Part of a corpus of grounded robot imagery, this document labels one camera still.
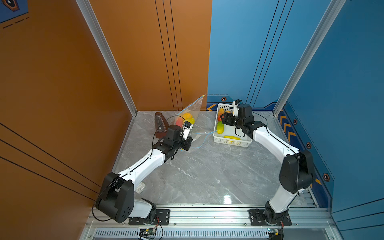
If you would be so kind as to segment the red orange mango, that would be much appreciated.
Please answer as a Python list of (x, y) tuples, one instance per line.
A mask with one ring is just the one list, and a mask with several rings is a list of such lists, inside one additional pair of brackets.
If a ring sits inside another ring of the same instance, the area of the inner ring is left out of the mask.
[(182, 127), (184, 125), (184, 119), (182, 117), (178, 117), (175, 121), (175, 125)]

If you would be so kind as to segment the red yellow mango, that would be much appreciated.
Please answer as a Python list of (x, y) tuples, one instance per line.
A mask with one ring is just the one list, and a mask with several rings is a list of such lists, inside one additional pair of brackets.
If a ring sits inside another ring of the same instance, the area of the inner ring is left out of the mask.
[(218, 111), (218, 117), (217, 117), (217, 119), (218, 119), (219, 122), (222, 121), (221, 116), (222, 116), (224, 113), (225, 113), (225, 110), (224, 110), (224, 109), (219, 109), (219, 111)]

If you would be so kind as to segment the green mango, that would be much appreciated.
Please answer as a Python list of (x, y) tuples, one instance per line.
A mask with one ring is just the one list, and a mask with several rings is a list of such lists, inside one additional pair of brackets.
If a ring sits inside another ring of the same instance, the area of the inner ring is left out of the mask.
[(225, 130), (225, 125), (223, 124), (222, 121), (218, 121), (217, 123), (217, 134), (222, 134)]

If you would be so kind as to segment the clear zip-top bag blue zipper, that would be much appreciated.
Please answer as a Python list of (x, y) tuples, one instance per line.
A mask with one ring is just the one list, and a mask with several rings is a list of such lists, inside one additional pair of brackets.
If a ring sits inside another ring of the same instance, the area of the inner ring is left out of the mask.
[(185, 121), (189, 121), (191, 124), (194, 125), (199, 117), (199, 113), (201, 111), (204, 98), (205, 98), (205, 95), (202, 95), (201, 97), (196, 99), (193, 103), (189, 104), (187, 107), (181, 110), (177, 114), (177, 117), (173, 118), (172, 123), (182, 127)]

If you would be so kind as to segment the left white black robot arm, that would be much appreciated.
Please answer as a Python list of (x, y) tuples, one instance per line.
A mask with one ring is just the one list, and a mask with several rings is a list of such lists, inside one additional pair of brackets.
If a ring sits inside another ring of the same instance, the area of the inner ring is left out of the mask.
[(156, 205), (136, 199), (135, 191), (152, 171), (172, 160), (179, 149), (190, 149), (193, 138), (189, 133), (193, 126), (188, 121), (181, 127), (170, 125), (166, 136), (159, 139), (139, 161), (118, 174), (106, 175), (94, 208), (119, 224), (128, 218), (139, 218), (147, 223), (155, 221)]

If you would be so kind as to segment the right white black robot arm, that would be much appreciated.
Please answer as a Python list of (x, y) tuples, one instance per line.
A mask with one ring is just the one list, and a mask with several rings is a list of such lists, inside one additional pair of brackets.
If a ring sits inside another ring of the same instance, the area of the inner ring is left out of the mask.
[(258, 218), (265, 225), (282, 225), (289, 216), (289, 206), (300, 193), (315, 182), (315, 166), (312, 154), (284, 142), (268, 128), (268, 121), (256, 121), (252, 107), (233, 102), (231, 113), (218, 114), (218, 120), (227, 126), (242, 131), (242, 137), (249, 137), (263, 145), (280, 162), (280, 186), (275, 195), (267, 201), (264, 212)]

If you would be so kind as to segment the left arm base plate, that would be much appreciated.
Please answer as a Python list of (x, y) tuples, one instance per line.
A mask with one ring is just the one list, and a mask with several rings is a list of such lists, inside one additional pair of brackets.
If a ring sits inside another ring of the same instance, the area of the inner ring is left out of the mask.
[(156, 226), (160, 224), (162, 226), (168, 226), (170, 220), (170, 209), (156, 209), (155, 212), (151, 212), (146, 218), (130, 218), (130, 226)]

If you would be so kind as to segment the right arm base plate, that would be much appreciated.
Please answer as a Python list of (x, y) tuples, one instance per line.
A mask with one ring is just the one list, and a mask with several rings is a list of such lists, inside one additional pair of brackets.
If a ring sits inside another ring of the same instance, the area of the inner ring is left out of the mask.
[(288, 211), (275, 213), (270, 209), (248, 210), (252, 226), (291, 226), (292, 221)]

